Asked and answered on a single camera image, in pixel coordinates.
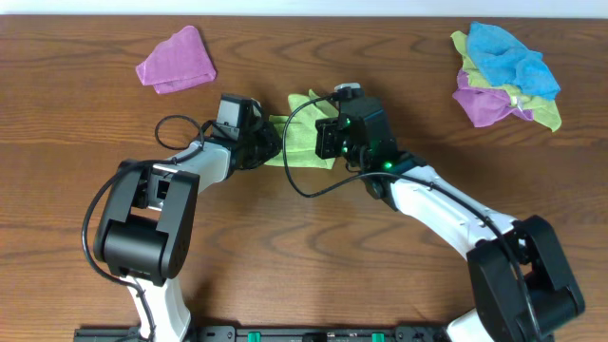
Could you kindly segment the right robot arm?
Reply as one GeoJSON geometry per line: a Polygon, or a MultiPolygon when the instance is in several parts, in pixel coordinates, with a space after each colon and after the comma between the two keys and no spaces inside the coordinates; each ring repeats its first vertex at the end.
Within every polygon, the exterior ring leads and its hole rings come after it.
{"type": "Polygon", "coordinates": [[[316,153],[357,168],[370,195],[424,223],[462,256],[474,307],[448,323],[446,341],[551,341],[585,311],[585,302],[552,225],[495,211],[402,150],[376,98],[345,100],[318,120],[316,153]]]}

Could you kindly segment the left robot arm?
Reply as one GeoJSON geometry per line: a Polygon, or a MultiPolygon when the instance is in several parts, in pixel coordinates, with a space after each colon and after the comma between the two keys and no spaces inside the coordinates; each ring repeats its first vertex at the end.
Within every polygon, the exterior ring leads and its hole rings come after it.
{"type": "Polygon", "coordinates": [[[125,286],[141,324],[126,332],[82,332],[85,339],[196,341],[178,274],[186,260],[199,194],[237,170],[276,156],[281,142],[260,103],[224,96],[214,120],[188,121],[197,134],[165,160],[125,160],[95,195],[107,201],[94,244],[84,252],[92,268],[125,286]]]}

